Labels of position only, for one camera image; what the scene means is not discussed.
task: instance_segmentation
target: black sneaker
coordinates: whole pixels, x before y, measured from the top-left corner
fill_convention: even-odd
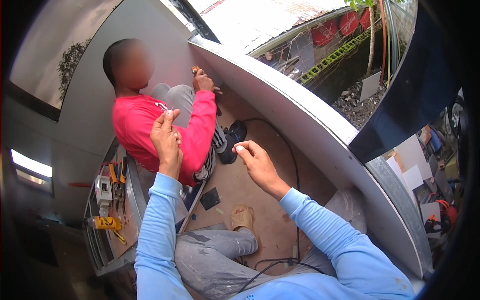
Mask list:
[[[240,120],[235,120],[230,126],[230,129],[224,128],[225,139],[227,140],[227,147],[225,151],[218,154],[220,162],[224,165],[231,164],[237,159],[237,154],[232,152],[233,145],[245,141],[247,136],[247,126]]]

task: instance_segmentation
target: person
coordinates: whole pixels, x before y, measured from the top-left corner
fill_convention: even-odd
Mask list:
[[[174,118],[171,110],[162,114],[151,132],[160,163],[138,237],[134,265],[138,299],[191,299],[182,281],[208,299],[414,297],[407,277],[365,235],[358,190],[339,190],[322,207],[281,180],[267,152],[253,141],[237,143],[233,151],[244,161],[251,179],[279,201],[313,242],[301,262],[324,274],[297,265],[282,276],[261,274],[240,292],[258,274],[232,260],[257,250],[249,209],[241,204],[233,209],[233,231],[203,230],[175,237],[182,151],[171,131]]]
[[[212,79],[203,70],[193,77],[193,89],[187,85],[170,88],[158,84],[147,96],[140,90],[148,86],[155,63],[145,44],[129,38],[108,47],[103,57],[103,69],[115,88],[112,123],[120,145],[145,169],[156,172],[158,159],[149,135],[154,121],[168,108],[178,108],[173,130],[183,151],[179,181],[194,186],[207,179],[215,167],[215,153],[223,164],[237,157],[231,148],[243,141],[246,127],[236,121],[222,130],[216,122],[216,104]]]

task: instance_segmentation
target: light blue long-sleeve shirt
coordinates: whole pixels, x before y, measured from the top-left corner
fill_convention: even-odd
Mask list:
[[[180,183],[157,173],[138,237],[138,299],[191,299],[175,268],[175,207]],[[295,189],[280,201],[297,226],[332,261],[337,277],[304,273],[263,283],[231,299],[413,298],[407,277],[369,238]]]

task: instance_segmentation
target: white junction box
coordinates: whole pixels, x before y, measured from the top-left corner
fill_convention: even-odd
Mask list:
[[[95,180],[96,203],[100,208],[109,207],[112,203],[112,187],[110,178],[98,175]]]

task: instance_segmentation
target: wooden floor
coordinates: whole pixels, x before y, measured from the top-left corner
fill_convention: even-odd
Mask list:
[[[236,119],[263,118],[256,109],[230,88],[225,85],[221,88],[224,94],[220,96],[218,106],[222,111],[222,116],[217,118],[221,126],[229,127]],[[279,176],[287,184],[296,188],[297,180],[294,164],[282,138],[261,121],[248,122],[247,128],[247,140],[253,140],[264,148],[272,159]],[[336,192],[336,188],[295,145],[292,143],[290,145],[298,164],[300,191],[309,195],[319,204],[325,205]],[[221,222],[224,222],[227,228],[231,230],[231,210],[235,204],[242,202],[254,210],[253,231],[258,241],[258,251],[243,257],[243,260],[248,262],[248,266],[253,268],[257,261],[266,258],[293,256],[294,245],[297,244],[295,223],[290,220],[273,197],[263,192],[250,179],[242,159],[238,157],[233,164],[222,165],[217,157],[215,171],[203,192],[205,193],[214,187],[218,191],[220,204],[207,211],[201,204],[198,204],[194,211],[196,220],[189,222],[186,231]],[[224,211],[224,214],[221,215],[216,211],[216,208]],[[305,256],[310,245],[310,240],[303,232],[300,232],[301,257]],[[268,263],[265,262],[259,264],[257,268],[262,270],[267,266]],[[284,268],[283,264],[278,264],[269,269],[266,274],[279,275],[291,268],[293,267]]]

